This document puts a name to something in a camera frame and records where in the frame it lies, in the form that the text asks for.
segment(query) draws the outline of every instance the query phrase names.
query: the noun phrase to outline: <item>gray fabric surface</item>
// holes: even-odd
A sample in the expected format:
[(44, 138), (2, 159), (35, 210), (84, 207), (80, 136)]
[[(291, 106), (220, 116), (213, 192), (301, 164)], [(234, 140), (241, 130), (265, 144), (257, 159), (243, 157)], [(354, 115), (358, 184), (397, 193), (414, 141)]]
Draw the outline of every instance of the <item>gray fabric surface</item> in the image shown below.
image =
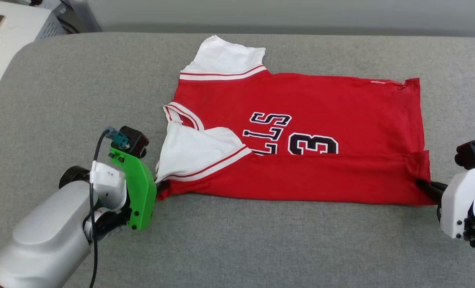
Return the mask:
[[(148, 135), (144, 162), (155, 166), (161, 106), (207, 36), (62, 36), (14, 57), (0, 84), (0, 246), (66, 168), (90, 166), (108, 124)], [(453, 157), (475, 139), (475, 38), (220, 36), (266, 47), (273, 73), (420, 77), (433, 179), (462, 171)], [(101, 243), (99, 263), (98, 287), (475, 288), (475, 249), (444, 235), (432, 206), (182, 195), (156, 204), (148, 230)], [(87, 286), (92, 264), (90, 255), (67, 287)]]

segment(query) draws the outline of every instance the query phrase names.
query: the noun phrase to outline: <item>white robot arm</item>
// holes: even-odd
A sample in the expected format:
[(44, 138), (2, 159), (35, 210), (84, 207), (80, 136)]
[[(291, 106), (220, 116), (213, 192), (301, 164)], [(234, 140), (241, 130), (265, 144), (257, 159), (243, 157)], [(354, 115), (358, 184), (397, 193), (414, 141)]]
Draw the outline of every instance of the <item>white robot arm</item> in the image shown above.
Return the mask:
[(456, 150), (455, 161), (466, 171), (455, 175), (448, 186), (438, 182), (418, 185), (439, 204), (437, 216), (442, 231), (475, 247), (475, 140)]
[[(94, 183), (93, 200), (100, 206), (95, 211), (96, 225), (104, 221), (104, 215), (124, 213), (124, 173), (97, 162), (89, 174)], [(18, 223), (11, 240), (0, 250), (0, 287), (63, 287), (90, 252), (93, 239), (89, 213), (89, 183), (82, 180), (65, 184), (35, 208)], [(111, 231), (99, 228), (98, 238)]]

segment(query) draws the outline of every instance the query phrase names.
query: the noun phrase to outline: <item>bulls jersey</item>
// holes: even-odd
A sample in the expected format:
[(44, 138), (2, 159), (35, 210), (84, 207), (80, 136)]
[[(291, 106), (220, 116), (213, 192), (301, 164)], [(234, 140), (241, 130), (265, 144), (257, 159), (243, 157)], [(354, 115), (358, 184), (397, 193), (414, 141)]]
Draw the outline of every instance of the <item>bulls jersey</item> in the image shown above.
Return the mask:
[(272, 74), (264, 54), (212, 36), (181, 71), (162, 198), (433, 204), (415, 186), (429, 180), (418, 79)]

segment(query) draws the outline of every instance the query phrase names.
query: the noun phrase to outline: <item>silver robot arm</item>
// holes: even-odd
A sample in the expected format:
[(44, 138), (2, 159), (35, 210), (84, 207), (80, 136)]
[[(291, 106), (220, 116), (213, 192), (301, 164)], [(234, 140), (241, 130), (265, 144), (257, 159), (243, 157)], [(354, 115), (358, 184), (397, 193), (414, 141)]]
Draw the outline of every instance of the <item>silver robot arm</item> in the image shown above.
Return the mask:
[[(95, 162), (89, 174), (93, 200), (99, 207), (95, 211), (95, 225), (99, 220), (106, 222), (104, 231), (97, 230), (100, 240), (124, 224), (114, 219), (125, 217), (111, 215), (124, 213), (121, 209), (128, 198), (127, 188), (124, 173), (105, 164)], [(89, 213), (89, 183), (74, 181), (22, 219), (7, 246), (0, 250), (0, 287), (63, 287), (90, 253)]]

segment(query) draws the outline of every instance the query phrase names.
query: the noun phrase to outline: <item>black cable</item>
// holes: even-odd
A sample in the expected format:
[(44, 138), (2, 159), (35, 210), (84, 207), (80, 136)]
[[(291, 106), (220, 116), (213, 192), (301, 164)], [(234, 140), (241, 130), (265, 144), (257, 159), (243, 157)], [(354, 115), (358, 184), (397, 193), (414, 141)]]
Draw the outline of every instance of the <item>black cable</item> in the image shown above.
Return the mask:
[(31, 3), (29, 3), (30, 6), (38, 6), (43, 3), (43, 0), (31, 0)]
[(61, 18), (58, 18), (58, 21), (59, 21), (61, 24), (63, 24), (63, 25), (65, 25), (65, 26), (69, 27), (69, 29), (71, 29), (72, 31), (74, 31), (76, 34), (79, 34), (79, 30), (77, 30), (77, 28), (74, 27), (74, 26), (73, 26), (72, 24), (70, 24), (69, 22), (66, 22), (65, 20), (63, 20), (63, 19), (61, 19)]
[(69, 8), (71, 8), (72, 10), (74, 10), (74, 9), (72, 8), (72, 5), (71, 5), (70, 3), (67, 3), (65, 0), (60, 0), (60, 2), (63, 3), (63, 5), (65, 5), (66, 7), (69, 7)]
[[(106, 134), (109, 133), (109, 129), (106, 129), (100, 135), (100, 138), (97, 142), (97, 147), (95, 148), (95, 155), (93, 155), (93, 161), (97, 161), (98, 152), (100, 151), (100, 145)], [(93, 288), (95, 284), (95, 278), (97, 277), (97, 265), (98, 265), (98, 249), (97, 249), (97, 232), (95, 225), (95, 204), (93, 203), (93, 183), (90, 183), (90, 217), (91, 217), (91, 230), (92, 230), (92, 240), (93, 240), (93, 275), (91, 276), (90, 288)]]

